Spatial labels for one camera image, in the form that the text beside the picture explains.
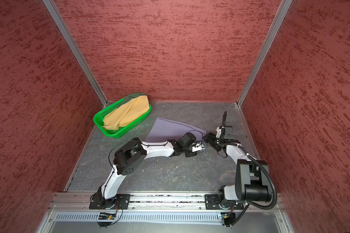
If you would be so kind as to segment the lavender skirt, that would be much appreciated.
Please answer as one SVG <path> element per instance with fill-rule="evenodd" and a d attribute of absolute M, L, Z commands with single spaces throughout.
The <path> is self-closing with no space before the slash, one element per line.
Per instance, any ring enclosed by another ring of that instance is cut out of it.
<path fill-rule="evenodd" d="M 207 131 L 183 122 L 158 117 L 144 141 L 158 143 L 165 142 L 168 139 L 179 140 L 186 133 L 192 133 L 196 137 L 196 141 L 200 142 Z"/>

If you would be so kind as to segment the yellow skirt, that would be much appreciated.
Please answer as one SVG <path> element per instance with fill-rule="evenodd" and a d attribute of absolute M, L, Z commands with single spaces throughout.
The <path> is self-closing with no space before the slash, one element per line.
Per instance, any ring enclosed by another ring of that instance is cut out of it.
<path fill-rule="evenodd" d="M 103 119 L 103 128 L 106 130 L 118 130 L 126 127 L 149 110 L 147 96 L 141 96 L 121 105 Z"/>

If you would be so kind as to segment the green plastic basket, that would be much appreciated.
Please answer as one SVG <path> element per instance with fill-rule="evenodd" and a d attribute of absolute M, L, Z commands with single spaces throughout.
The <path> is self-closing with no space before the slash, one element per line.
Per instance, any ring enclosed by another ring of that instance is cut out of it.
<path fill-rule="evenodd" d="M 148 96 L 137 92 L 101 110 L 93 121 L 105 136 L 120 138 L 147 119 L 150 112 Z"/>

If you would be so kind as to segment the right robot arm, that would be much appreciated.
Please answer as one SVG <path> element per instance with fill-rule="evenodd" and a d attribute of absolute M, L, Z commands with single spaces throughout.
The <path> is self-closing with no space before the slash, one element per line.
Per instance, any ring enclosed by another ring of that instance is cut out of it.
<path fill-rule="evenodd" d="M 235 184 L 219 189 L 217 203 L 229 209 L 236 203 L 246 203 L 263 210 L 277 204 L 278 194 L 269 175 L 268 164 L 250 155 L 242 144 L 234 139 L 231 126 L 220 126 L 216 133 L 203 137 L 217 152 L 224 152 L 236 163 Z"/>

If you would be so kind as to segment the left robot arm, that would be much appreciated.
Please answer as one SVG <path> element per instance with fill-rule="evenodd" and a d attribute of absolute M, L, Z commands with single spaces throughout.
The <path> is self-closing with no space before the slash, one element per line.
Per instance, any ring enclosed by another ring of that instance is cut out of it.
<path fill-rule="evenodd" d="M 137 170 L 140 164 L 149 158 L 176 157 L 184 154 L 193 157 L 203 150 L 204 144 L 196 141 L 192 133 L 186 133 L 181 139 L 169 139 L 165 142 L 143 142 L 133 138 L 117 149 L 114 159 L 108 156 L 112 170 L 106 182 L 90 197 L 90 210 L 126 210 L 130 194 L 118 194 L 118 189 L 124 179 Z"/>

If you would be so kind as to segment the dark green skirt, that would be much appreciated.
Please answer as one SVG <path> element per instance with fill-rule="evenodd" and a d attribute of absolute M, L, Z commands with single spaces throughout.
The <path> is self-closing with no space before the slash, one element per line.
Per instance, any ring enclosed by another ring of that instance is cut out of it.
<path fill-rule="evenodd" d="M 126 97 L 124 97 L 124 100 L 128 102 L 132 99 L 135 99 L 135 98 L 138 98 L 141 96 L 147 96 L 147 95 L 145 93 L 142 93 L 142 92 L 136 92 L 136 93 L 132 93 L 132 94 L 127 95 Z"/>

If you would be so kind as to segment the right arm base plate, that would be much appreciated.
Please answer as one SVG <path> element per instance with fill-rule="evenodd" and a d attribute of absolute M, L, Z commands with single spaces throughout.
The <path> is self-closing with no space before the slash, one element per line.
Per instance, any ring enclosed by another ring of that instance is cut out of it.
<path fill-rule="evenodd" d="M 206 194 L 205 207 L 207 210 L 243 210 L 244 205 L 236 201 L 225 200 L 217 194 Z"/>

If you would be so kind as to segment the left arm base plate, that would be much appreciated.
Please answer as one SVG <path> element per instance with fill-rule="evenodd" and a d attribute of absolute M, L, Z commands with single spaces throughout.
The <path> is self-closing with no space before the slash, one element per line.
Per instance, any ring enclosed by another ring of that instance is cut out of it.
<path fill-rule="evenodd" d="M 113 210 L 123 209 L 126 210 L 129 205 L 131 195 L 129 194 L 117 194 L 111 199 L 104 199 L 99 193 L 95 193 L 90 198 L 89 209 L 90 210 Z"/>

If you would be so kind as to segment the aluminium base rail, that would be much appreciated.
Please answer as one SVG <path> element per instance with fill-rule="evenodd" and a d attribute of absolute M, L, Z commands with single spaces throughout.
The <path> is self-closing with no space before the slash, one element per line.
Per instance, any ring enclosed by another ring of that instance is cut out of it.
<path fill-rule="evenodd" d="M 92 212 L 89 209 L 93 192 L 55 193 L 48 211 Z M 127 212 L 212 212 L 205 207 L 206 194 L 216 192 L 123 192 L 131 195 Z"/>

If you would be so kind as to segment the right aluminium corner post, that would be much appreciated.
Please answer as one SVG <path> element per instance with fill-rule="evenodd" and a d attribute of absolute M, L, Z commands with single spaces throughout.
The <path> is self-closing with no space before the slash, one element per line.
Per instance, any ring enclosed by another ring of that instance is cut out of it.
<path fill-rule="evenodd" d="M 261 46 L 261 49 L 258 53 L 258 56 L 257 56 L 257 59 L 251 69 L 251 72 L 248 76 L 248 79 L 247 79 L 247 82 L 239 96 L 239 99 L 237 101 L 237 106 L 239 108 L 241 108 L 241 106 L 243 105 L 243 102 L 250 90 L 250 87 L 252 86 L 255 78 L 256 78 L 256 75 L 258 74 L 259 70 L 260 70 L 260 67 L 261 65 L 263 64 L 263 61 L 279 31 L 279 28 L 292 4 L 292 0 L 282 0 L 281 1 L 281 4 L 276 12 L 276 15 L 271 23 L 271 26 L 269 28 L 269 31 L 264 39 L 264 42 Z"/>

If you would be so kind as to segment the aluminium corner post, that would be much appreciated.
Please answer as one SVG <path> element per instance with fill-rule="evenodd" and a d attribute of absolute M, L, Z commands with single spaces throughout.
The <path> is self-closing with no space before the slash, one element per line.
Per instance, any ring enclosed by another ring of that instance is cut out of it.
<path fill-rule="evenodd" d="M 281 1 L 281 4 L 276 12 L 276 15 L 271 23 L 271 26 L 269 28 L 269 31 L 264 39 L 264 42 L 261 46 L 261 49 L 258 53 L 258 56 L 257 56 L 257 59 L 251 69 L 251 72 L 248 76 L 248 79 L 247 79 L 247 82 L 239 96 L 239 99 L 237 101 L 237 106 L 239 108 L 241 108 L 241 106 L 243 105 L 243 102 L 250 90 L 250 87 L 252 86 L 255 78 L 256 78 L 256 75 L 258 74 L 259 70 L 260 70 L 260 67 L 261 65 L 263 64 L 263 61 L 279 31 L 279 28 L 292 4 L 292 0 L 282 0 Z"/>
<path fill-rule="evenodd" d="M 100 85 L 98 84 L 94 74 L 92 73 L 89 65 L 87 64 L 87 61 L 85 60 L 81 50 L 79 49 L 75 39 L 73 38 L 70 30 L 68 29 L 64 19 L 61 16 L 61 13 L 59 12 L 56 4 L 54 1 L 51 0 L 43 0 L 42 1 L 47 9 L 47 11 L 50 13 L 50 16 L 52 17 L 53 21 L 55 22 L 57 28 L 59 29 L 60 33 L 62 34 L 63 38 L 67 42 L 69 48 L 71 49 L 73 55 L 75 56 L 77 62 L 79 63 L 81 69 L 83 70 L 84 74 L 86 75 L 87 79 L 89 80 L 92 88 L 94 89 L 95 93 L 99 97 L 100 101 L 102 102 L 103 106 L 107 106 L 108 100 L 103 93 Z"/>

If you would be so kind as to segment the left aluminium corner post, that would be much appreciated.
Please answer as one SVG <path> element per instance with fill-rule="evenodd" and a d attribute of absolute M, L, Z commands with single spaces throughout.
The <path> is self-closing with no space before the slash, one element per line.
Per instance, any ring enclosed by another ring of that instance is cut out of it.
<path fill-rule="evenodd" d="M 61 16 L 61 13 L 59 12 L 56 4 L 54 1 L 51 0 L 43 0 L 42 1 L 47 9 L 47 11 L 50 13 L 50 16 L 52 17 L 53 21 L 55 22 L 57 28 L 59 29 L 60 33 L 62 34 L 63 38 L 67 42 L 69 48 L 71 49 L 73 55 L 75 56 L 77 62 L 79 63 L 81 69 L 83 70 L 84 74 L 86 75 L 87 79 L 89 80 L 92 88 L 94 89 L 95 93 L 99 97 L 100 101 L 102 102 L 103 106 L 107 106 L 108 100 L 103 93 L 100 85 L 98 84 L 94 74 L 92 73 L 89 65 L 87 64 L 87 61 L 85 60 L 81 50 L 79 49 L 75 39 L 73 38 L 70 30 L 68 29 L 64 19 Z"/>

